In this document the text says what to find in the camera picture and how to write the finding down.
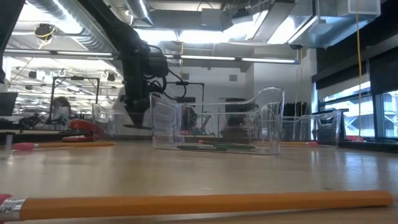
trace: black cable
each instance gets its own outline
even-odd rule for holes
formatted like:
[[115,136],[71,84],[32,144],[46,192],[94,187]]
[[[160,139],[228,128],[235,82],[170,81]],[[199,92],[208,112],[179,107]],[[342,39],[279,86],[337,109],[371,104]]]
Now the black cable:
[[[209,4],[209,6],[210,6],[211,8],[213,8],[213,6],[211,6],[211,4],[208,3],[208,2],[206,2],[206,1],[202,1],[202,2],[199,4],[199,6],[200,6],[203,2]],[[163,54],[163,50],[162,50],[160,47],[158,47],[158,46],[154,46],[154,45],[149,45],[149,44],[148,44],[148,47],[155,48],[155,49],[157,49],[159,52],[161,52],[161,54]],[[179,100],[179,99],[184,98],[185,95],[187,94],[187,86],[186,86],[186,84],[184,83],[184,81],[183,81],[178,75],[176,75],[174,72],[172,72],[168,67],[167,67],[167,69],[169,70],[169,72],[170,72],[173,76],[177,77],[177,78],[182,82],[182,84],[183,84],[183,86],[184,86],[184,94],[183,94],[180,98],[173,98],[173,97],[169,96],[169,95],[165,92],[166,87],[167,87],[167,80],[166,80],[166,77],[162,77],[163,86],[160,86],[160,82],[157,81],[157,80],[154,80],[153,82],[149,82],[149,81],[147,81],[147,82],[148,82],[150,85],[154,85],[154,86],[157,86],[157,87],[161,88],[162,91],[163,91],[163,94],[164,94],[167,98],[169,98],[169,99],[171,99],[171,100]],[[144,76],[144,78],[145,78],[146,80],[150,80],[150,79],[152,79],[152,78],[155,78],[155,75],[152,75],[152,76],[150,76],[150,77],[145,77],[145,76]]]
[[170,69],[169,69],[169,72],[170,72],[172,75],[174,75],[175,77],[177,77],[177,78],[183,83],[183,86],[184,86],[184,94],[183,94],[180,98],[173,98],[173,97],[169,96],[166,92],[163,92],[163,94],[164,94],[165,96],[167,96],[167,98],[169,98],[169,99],[171,99],[171,100],[179,100],[179,99],[184,98],[185,95],[187,94],[187,86],[186,86],[186,84],[184,83],[184,81],[183,81],[178,75],[176,75],[176,74],[175,74],[174,72],[172,72]]
[[155,48],[155,49],[157,49],[158,51],[160,51],[163,54],[163,50],[160,47],[158,47],[158,46],[154,46],[154,45],[149,45],[148,44],[148,47]]
[[202,5],[202,3],[206,3],[206,4],[209,5],[212,9],[214,9],[213,6],[212,6],[209,2],[201,1],[201,2],[199,3],[198,7],[197,7],[197,11],[199,10],[199,7]]

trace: green pencil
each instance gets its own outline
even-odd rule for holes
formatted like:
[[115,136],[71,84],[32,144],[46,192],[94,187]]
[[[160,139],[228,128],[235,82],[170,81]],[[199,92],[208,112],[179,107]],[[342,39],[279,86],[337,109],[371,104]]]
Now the green pencil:
[[244,145],[244,144],[230,144],[230,143],[213,143],[214,146],[228,147],[231,149],[255,149],[255,146]]
[[199,150],[199,151],[226,151],[227,147],[225,146],[177,146],[179,149],[184,150]]

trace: red stapler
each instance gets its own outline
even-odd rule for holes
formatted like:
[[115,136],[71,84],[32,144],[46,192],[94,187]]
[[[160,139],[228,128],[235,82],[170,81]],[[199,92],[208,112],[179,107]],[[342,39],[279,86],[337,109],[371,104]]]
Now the red stapler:
[[103,128],[95,123],[83,119],[73,119],[69,122],[69,129],[72,131],[84,132],[83,135],[62,138],[64,142],[88,142],[101,139],[105,135]]

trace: window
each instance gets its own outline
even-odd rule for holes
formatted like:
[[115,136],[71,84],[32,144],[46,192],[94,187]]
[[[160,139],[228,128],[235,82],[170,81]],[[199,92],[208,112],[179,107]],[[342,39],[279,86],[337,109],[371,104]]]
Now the window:
[[[339,103],[325,105],[325,110],[349,109],[344,112],[344,125],[347,136],[359,135],[359,97]],[[373,101],[371,96],[361,101],[361,136],[374,137]]]
[[[365,82],[361,85],[360,128],[361,136],[363,137],[374,137],[373,100],[369,93],[370,86],[370,82]],[[323,103],[320,103],[320,106],[323,107],[321,110],[348,109],[348,111],[343,113],[346,135],[359,135],[359,85],[325,97]]]
[[[371,90],[371,82],[370,81],[362,83],[362,85],[361,85],[361,92],[362,93],[364,91],[370,91],[370,90]],[[346,97],[346,96],[352,96],[352,95],[355,95],[355,94],[358,94],[358,93],[359,93],[359,85],[351,87],[351,88],[348,88],[348,89],[343,90],[343,91],[341,91],[339,93],[330,95],[330,96],[324,98],[323,101],[327,102],[327,101],[339,99],[339,98]]]
[[398,90],[383,93],[383,120],[386,137],[398,137]]

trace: desk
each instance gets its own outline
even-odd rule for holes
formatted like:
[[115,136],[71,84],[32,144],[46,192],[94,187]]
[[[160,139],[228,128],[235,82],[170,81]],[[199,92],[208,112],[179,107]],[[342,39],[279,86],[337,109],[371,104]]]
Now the desk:
[[[285,147],[279,156],[155,150],[152,144],[15,153],[0,161],[15,197],[206,195],[320,190],[398,193],[398,156]],[[57,223],[397,223],[398,206],[255,214],[57,220]],[[29,223],[54,223],[54,220]]]

